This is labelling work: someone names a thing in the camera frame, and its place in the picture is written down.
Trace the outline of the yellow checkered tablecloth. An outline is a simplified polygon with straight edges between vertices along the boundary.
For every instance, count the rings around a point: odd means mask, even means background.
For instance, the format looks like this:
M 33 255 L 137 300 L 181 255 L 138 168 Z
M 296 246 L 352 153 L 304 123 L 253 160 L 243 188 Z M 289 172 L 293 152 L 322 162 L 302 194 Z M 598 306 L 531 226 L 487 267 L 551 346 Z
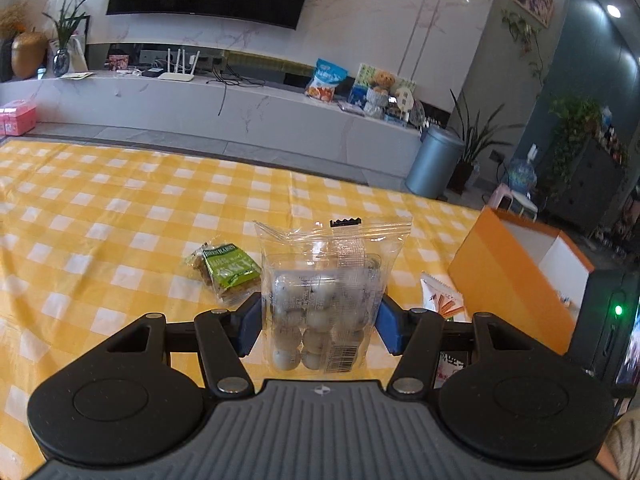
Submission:
M 260 255 L 257 223 L 408 217 L 388 291 L 420 304 L 444 280 L 474 210 L 297 172 L 196 156 L 13 139 L 1 148 L 1 474 L 42 456 L 27 425 L 32 390 L 135 318 L 189 321 L 216 304 L 186 257 L 206 242 Z

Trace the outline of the white orange snack packet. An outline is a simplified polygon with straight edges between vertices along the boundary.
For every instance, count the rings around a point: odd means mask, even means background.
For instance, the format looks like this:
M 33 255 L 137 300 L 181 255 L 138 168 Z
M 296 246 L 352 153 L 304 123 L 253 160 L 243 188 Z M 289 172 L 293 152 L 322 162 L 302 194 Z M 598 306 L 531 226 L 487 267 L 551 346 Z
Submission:
M 469 322 L 461 292 L 425 272 L 420 276 L 420 285 L 424 309 L 436 312 L 448 321 Z

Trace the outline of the brown round vase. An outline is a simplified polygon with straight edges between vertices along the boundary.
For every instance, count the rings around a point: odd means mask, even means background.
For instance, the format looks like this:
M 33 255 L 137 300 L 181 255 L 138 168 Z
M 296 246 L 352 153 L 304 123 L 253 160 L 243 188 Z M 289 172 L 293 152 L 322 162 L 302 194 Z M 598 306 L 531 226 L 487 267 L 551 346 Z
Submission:
M 12 42 L 11 65 L 18 79 L 37 73 L 48 50 L 48 38 L 43 32 L 22 32 Z

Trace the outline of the pink box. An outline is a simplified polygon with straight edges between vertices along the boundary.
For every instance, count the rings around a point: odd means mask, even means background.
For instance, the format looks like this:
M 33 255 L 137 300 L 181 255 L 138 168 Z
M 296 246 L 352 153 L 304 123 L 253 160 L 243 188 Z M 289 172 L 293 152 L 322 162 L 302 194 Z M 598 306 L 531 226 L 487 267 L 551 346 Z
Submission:
M 0 108 L 1 133 L 5 136 L 22 136 L 35 128 L 36 122 L 35 102 L 14 100 Z

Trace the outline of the orange storage box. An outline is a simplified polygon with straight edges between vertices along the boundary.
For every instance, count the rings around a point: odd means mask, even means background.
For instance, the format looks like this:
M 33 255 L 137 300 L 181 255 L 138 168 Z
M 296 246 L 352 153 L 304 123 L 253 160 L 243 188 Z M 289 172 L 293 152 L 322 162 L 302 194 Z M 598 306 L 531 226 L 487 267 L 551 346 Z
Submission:
M 486 207 L 450 262 L 465 312 L 489 312 L 567 352 L 594 265 L 561 230 Z

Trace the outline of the green nut snack packet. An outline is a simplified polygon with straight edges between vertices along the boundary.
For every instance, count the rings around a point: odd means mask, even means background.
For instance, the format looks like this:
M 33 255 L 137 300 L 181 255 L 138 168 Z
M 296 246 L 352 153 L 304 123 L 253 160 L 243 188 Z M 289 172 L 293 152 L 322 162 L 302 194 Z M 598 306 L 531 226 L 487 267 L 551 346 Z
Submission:
M 226 307 L 242 304 L 262 287 L 262 269 L 233 243 L 205 242 L 184 259 L 184 264 Z

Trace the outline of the clear bag of white balls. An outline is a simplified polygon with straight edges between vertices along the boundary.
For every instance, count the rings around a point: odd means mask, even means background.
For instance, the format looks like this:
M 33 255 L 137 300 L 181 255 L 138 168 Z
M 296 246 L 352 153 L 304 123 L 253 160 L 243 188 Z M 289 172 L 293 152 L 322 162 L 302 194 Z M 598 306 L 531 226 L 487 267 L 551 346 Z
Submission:
M 409 217 L 333 219 L 281 230 L 258 222 L 265 355 L 279 373 L 349 373 L 367 353 Z

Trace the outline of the white round stool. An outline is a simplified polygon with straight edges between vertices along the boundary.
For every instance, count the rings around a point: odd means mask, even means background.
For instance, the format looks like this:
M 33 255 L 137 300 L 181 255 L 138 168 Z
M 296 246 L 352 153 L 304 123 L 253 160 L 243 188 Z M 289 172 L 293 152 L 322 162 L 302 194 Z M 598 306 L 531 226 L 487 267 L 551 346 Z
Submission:
M 526 195 L 515 191 L 511 194 L 508 211 L 532 221 L 536 221 L 538 216 L 538 207 Z

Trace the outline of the tall leafy potted plant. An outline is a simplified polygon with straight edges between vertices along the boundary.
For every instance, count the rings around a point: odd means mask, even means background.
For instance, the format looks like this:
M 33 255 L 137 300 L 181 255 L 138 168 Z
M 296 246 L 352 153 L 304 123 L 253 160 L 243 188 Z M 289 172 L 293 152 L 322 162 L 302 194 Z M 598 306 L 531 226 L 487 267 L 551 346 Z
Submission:
M 448 130 L 462 141 L 463 151 L 447 188 L 461 195 L 469 178 L 472 176 L 478 156 L 492 146 L 511 145 L 509 141 L 496 140 L 495 135 L 503 131 L 518 130 L 524 128 L 525 125 L 521 122 L 512 122 L 512 124 L 505 125 L 496 123 L 498 115 L 506 106 L 504 103 L 500 104 L 483 119 L 480 110 L 476 112 L 475 116 L 472 116 L 463 91 L 460 92 L 460 96 L 457 98 L 454 96 L 454 92 L 450 91 L 450 94 L 454 100 L 454 114 L 458 118 L 459 127 L 449 126 Z

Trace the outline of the grey blue trash bin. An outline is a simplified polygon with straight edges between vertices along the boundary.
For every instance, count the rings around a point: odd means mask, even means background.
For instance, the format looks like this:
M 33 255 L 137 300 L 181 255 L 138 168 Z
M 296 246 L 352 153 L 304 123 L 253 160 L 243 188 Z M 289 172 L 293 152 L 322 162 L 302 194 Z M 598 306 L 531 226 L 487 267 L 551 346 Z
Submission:
M 454 173 L 463 153 L 464 143 L 449 130 L 430 125 L 425 131 L 406 187 L 414 195 L 439 198 Z

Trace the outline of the green white poster card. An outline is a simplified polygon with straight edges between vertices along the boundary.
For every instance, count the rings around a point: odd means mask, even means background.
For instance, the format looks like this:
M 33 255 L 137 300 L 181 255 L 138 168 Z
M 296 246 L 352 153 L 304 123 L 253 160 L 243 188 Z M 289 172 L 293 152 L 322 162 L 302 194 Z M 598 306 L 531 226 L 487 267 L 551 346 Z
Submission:
M 416 83 L 382 68 L 361 63 L 348 102 L 371 118 L 408 122 L 416 104 Z

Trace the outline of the blue water jug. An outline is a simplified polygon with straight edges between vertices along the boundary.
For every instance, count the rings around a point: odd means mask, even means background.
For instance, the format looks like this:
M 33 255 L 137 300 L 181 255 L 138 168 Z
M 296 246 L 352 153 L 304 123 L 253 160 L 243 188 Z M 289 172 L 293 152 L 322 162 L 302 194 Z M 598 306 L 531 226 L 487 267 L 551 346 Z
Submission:
M 514 158 L 506 165 L 503 182 L 512 192 L 518 192 L 530 197 L 537 184 L 537 174 L 534 166 L 538 154 L 536 144 L 533 144 L 524 159 Z

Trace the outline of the dark cabinet with plants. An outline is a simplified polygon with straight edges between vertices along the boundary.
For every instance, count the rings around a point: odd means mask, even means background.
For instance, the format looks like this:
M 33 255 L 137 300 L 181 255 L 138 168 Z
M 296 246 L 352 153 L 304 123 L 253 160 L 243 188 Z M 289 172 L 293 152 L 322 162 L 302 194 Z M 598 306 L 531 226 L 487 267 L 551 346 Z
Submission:
M 613 114 L 591 98 L 556 99 L 558 118 L 540 189 L 548 215 L 588 234 L 600 223 L 623 181 L 628 162 Z

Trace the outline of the white marble tv console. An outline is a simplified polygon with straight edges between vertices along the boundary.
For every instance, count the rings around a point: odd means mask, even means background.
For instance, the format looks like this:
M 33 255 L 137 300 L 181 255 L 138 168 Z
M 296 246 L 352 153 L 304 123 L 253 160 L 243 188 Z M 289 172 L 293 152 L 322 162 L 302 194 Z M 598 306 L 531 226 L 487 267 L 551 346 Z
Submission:
M 301 93 L 99 72 L 83 80 L 9 81 L 1 99 L 33 99 L 43 122 L 198 136 L 405 177 L 419 133 L 348 114 Z

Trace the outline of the teddy bear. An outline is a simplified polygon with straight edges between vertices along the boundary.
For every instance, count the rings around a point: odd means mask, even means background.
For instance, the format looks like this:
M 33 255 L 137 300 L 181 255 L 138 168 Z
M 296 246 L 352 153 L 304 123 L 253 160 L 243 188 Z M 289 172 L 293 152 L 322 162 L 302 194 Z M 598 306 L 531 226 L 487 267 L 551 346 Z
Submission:
M 395 76 L 387 70 L 374 72 L 369 81 L 366 102 L 363 105 L 364 114 L 376 119 L 383 118 L 390 98 L 390 90 L 392 90 L 395 81 Z

